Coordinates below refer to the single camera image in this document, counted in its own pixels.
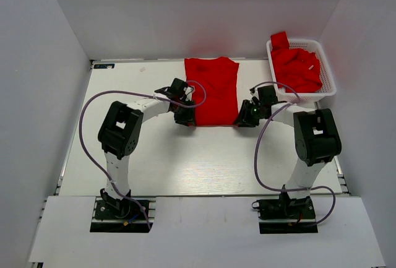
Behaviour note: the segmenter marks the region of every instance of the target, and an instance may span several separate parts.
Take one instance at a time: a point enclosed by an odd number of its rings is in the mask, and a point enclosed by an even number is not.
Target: gray wall
[[[25,267],[89,61],[56,0],[0,0],[0,8],[0,266]]]
[[[261,57],[270,35],[318,39],[338,0],[58,0],[91,59]]]
[[[396,0],[341,0],[321,36],[337,83],[332,108],[348,187],[363,198],[396,267]]]

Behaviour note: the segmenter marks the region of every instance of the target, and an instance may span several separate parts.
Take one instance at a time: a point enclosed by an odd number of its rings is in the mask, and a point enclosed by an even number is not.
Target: purple cable
[[[279,84],[279,85],[282,85],[282,86],[284,86],[284,87],[290,89],[290,90],[296,95],[296,97],[298,98],[299,102],[301,101],[301,99],[300,99],[300,97],[298,96],[298,94],[296,93],[296,91],[294,91],[291,87],[289,87],[289,86],[287,86],[287,85],[285,85],[285,84],[281,84],[280,82],[275,82],[275,81],[261,82],[261,83],[257,84],[257,85],[254,87],[254,89],[255,89],[256,87],[260,86],[260,85],[263,85],[263,84]],[[266,184],[264,184],[264,183],[261,181],[260,176],[259,176],[259,172],[258,172],[258,168],[257,168],[257,159],[258,159],[258,156],[259,156],[260,142],[261,142],[262,136],[264,135],[265,130],[267,129],[268,125],[269,125],[270,122],[273,120],[273,118],[274,118],[279,112],[281,112],[282,110],[287,109],[287,108],[290,107],[290,106],[291,106],[290,103],[289,103],[289,104],[286,104],[286,105],[283,105],[281,108],[279,108],[277,111],[275,111],[274,113],[271,114],[271,116],[269,117],[269,119],[265,122],[264,126],[262,127],[262,130],[261,130],[261,132],[260,132],[260,134],[259,134],[259,137],[257,138],[256,148],[254,149],[254,175],[256,176],[257,182],[258,182],[263,188],[268,189],[269,191],[274,191],[274,192],[298,192],[298,191],[306,191],[306,190],[309,190],[308,188],[299,188],[299,189],[277,189],[277,188],[272,188],[272,187],[270,187],[270,186],[267,186]],[[332,203],[332,206],[331,206],[329,212],[328,212],[322,219],[318,220],[318,221],[315,222],[315,223],[312,223],[312,224],[309,224],[309,225],[305,225],[305,227],[313,227],[313,226],[315,226],[315,225],[320,224],[321,222],[323,222],[324,220],[326,220],[326,219],[332,214],[332,212],[333,212],[333,210],[334,210],[334,207],[335,207],[335,193],[334,193],[334,191],[333,191],[332,189],[330,189],[328,186],[316,186],[316,187],[311,188],[312,191],[315,191],[316,189],[326,189],[326,190],[330,191],[330,193],[331,193],[332,196],[333,196],[333,203]]]
[[[200,83],[197,82],[197,81],[194,81],[194,80],[187,80],[186,82],[187,82],[187,83],[190,82],[190,83],[197,84],[197,85],[199,85],[199,86],[202,88],[202,90],[204,91],[204,99],[203,99],[200,103],[198,103],[198,104],[196,104],[196,105],[184,105],[184,104],[182,104],[182,103],[178,103],[178,102],[175,102],[175,101],[170,100],[170,99],[167,99],[167,98],[156,97],[156,99],[157,99],[157,100],[160,100],[160,101],[170,102],[170,103],[172,103],[172,104],[175,104],[175,105],[178,105],[178,106],[181,106],[181,107],[185,107],[185,108],[195,108],[195,107],[201,106],[201,105],[206,101],[206,90],[204,89],[204,87],[202,86],[202,84],[200,84]],[[97,93],[97,94],[94,95],[92,98],[90,98],[90,99],[86,102],[86,104],[84,105],[84,107],[83,107],[82,110],[81,110],[81,115],[80,115],[80,119],[79,119],[79,139],[80,139],[80,143],[81,143],[81,146],[82,146],[82,150],[85,152],[85,154],[87,155],[87,157],[88,157],[88,158],[89,158],[89,159],[90,159],[90,160],[91,160],[91,161],[92,161],[92,162],[93,162],[93,163],[94,163],[105,175],[106,175],[106,177],[107,177],[110,181],[113,181],[112,177],[111,177],[110,174],[106,171],[106,169],[104,169],[104,168],[93,158],[93,156],[89,153],[87,147],[85,146],[84,139],[83,139],[83,137],[82,137],[82,121],[83,121],[83,119],[84,119],[84,114],[85,114],[85,112],[86,112],[86,110],[87,110],[89,104],[91,104],[91,102],[94,101],[94,99],[96,99],[96,98],[98,98],[98,97],[100,97],[100,96],[103,96],[103,95],[107,95],[107,94],[109,94],[109,93],[121,93],[121,94],[124,94],[124,95],[133,95],[133,96],[144,97],[144,98],[151,98],[151,99],[153,99],[154,96],[152,96],[152,95],[146,95],[146,94],[143,94],[143,93],[127,92],[127,91],[124,91],[124,90],[107,90],[107,91],[105,91],[105,92]],[[132,201],[132,202],[134,202],[134,203],[137,204],[137,206],[139,207],[140,211],[143,212],[144,218],[146,219],[146,222],[147,222],[148,229],[150,230],[150,229],[151,229],[150,220],[149,220],[149,218],[147,217],[147,214],[146,214],[146,212],[145,212],[145,207],[143,207],[142,204],[139,203],[139,201],[137,201],[137,200],[135,200],[135,199],[133,199],[133,198],[131,198],[131,197],[127,197],[127,196],[121,194],[121,193],[119,192],[117,186],[116,186],[114,183],[111,183],[111,185],[112,185],[114,191],[115,191],[119,196],[121,196],[122,198],[125,198],[125,199],[127,199],[127,200],[130,200],[130,201]]]

